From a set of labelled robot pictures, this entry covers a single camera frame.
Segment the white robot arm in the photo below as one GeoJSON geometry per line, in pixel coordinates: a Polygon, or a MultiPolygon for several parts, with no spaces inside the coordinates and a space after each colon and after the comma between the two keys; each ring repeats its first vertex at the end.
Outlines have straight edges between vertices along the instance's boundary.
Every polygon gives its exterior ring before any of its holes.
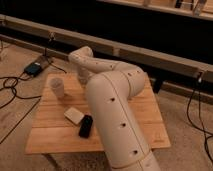
{"type": "Polygon", "coordinates": [[[128,100],[145,85],[144,71],[130,63],[95,58],[84,46],[70,62],[86,83],[89,109],[112,171],[161,171],[128,100]]]}

